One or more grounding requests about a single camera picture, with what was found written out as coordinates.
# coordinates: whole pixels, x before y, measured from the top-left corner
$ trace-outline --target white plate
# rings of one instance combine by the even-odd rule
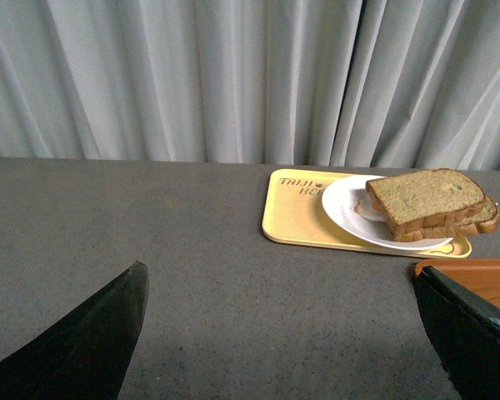
[[[394,242],[385,222],[368,221],[354,211],[359,201],[367,196],[365,182],[383,178],[375,175],[344,177],[330,184],[322,194],[326,214],[339,227],[372,244],[397,250],[420,251],[437,248],[452,238],[423,239],[416,242]]]

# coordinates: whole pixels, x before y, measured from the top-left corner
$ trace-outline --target wooden tray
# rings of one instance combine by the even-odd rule
[[[411,252],[365,242],[341,229],[324,212],[321,196],[347,173],[279,169],[272,173],[262,220],[265,235],[278,243],[335,248],[415,258],[466,258],[472,251],[465,237],[430,250]]]

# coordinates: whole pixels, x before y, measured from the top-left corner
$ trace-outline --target white curtain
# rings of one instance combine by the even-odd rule
[[[500,1],[0,0],[0,157],[500,169]]]

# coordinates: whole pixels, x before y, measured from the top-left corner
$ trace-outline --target slice of bread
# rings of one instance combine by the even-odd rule
[[[487,196],[482,211],[459,222],[435,227],[421,227],[417,231],[395,237],[398,242],[414,242],[422,239],[459,238],[478,235],[479,233],[493,233],[500,223],[500,210],[497,204]]]
[[[483,190],[447,168],[367,181],[367,192],[383,211],[393,240],[420,228],[459,222],[482,211]]]

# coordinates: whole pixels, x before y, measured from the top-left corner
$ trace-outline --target tray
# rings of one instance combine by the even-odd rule
[[[430,250],[408,252],[374,245],[344,231],[324,212],[321,196],[330,183],[349,176],[297,169],[273,172],[262,220],[265,235],[278,243],[415,258],[466,258],[471,253],[465,237]]]
[[[476,260],[424,260],[415,266],[415,276],[431,266],[480,298],[500,308],[500,258]]]

